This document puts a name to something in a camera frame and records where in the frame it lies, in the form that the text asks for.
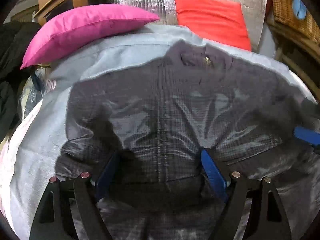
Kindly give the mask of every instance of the pillow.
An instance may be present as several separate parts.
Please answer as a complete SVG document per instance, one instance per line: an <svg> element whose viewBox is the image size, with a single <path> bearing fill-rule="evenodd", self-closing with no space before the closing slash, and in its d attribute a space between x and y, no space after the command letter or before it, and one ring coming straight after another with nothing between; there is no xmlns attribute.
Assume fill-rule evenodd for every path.
<svg viewBox="0 0 320 240"><path fill-rule="evenodd" d="M229 0L174 0L179 25L202 38L251 51L241 4Z"/></svg>
<svg viewBox="0 0 320 240"><path fill-rule="evenodd" d="M120 4L74 8L52 18L38 31L20 69L57 60L91 41L132 31L158 19L154 13Z"/></svg>

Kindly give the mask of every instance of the pink pillow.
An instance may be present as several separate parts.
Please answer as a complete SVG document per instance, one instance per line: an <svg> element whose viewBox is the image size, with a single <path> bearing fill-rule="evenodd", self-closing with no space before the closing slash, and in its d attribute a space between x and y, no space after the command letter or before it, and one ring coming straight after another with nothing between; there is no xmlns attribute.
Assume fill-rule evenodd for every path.
<svg viewBox="0 0 320 240"><path fill-rule="evenodd" d="M154 13L120 4L74 8L52 18L38 31L20 69L57 60L91 41L132 31L158 19Z"/></svg>

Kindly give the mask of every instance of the bolt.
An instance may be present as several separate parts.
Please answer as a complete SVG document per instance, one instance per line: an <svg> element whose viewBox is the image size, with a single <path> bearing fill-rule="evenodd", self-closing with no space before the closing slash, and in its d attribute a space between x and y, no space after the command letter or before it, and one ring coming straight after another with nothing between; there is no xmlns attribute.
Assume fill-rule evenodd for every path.
<svg viewBox="0 0 320 240"><path fill-rule="evenodd" d="M239 177L241 176L241 174L240 174L240 172L238 172L238 171L234 171L234 172L232 173L232 176L235 177L235 178L239 178Z"/></svg>
<svg viewBox="0 0 320 240"><path fill-rule="evenodd" d="M87 171L81 173L81 178L83 178L83 179L86 179L86 178L89 177L89 176L90 176L90 173L87 172Z"/></svg>
<svg viewBox="0 0 320 240"><path fill-rule="evenodd" d="M50 179L49 179L49 182L50 183L54 183L54 182L56 182L57 181L57 177L56 176L53 176L53 177L51 177Z"/></svg>
<svg viewBox="0 0 320 240"><path fill-rule="evenodd" d="M263 179L266 183L271 183L271 179L269 177L264 177Z"/></svg>

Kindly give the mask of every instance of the pile of black clothes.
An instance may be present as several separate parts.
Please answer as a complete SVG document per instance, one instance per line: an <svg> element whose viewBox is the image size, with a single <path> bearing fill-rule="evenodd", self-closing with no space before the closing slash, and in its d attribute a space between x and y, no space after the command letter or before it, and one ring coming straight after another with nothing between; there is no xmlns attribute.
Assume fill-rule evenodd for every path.
<svg viewBox="0 0 320 240"><path fill-rule="evenodd" d="M20 84L35 70L20 70L23 56L41 26L34 22L9 22L0 27L0 142L18 120Z"/></svg>

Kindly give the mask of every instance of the blue cloth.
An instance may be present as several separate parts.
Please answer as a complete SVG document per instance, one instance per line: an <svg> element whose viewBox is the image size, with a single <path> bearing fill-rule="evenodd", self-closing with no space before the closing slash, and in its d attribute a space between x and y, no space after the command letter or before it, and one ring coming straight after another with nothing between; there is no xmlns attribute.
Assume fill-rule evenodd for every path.
<svg viewBox="0 0 320 240"><path fill-rule="evenodd" d="M301 2L301 0L293 0L292 2L293 14L299 20L304 20L307 15L307 7Z"/></svg>

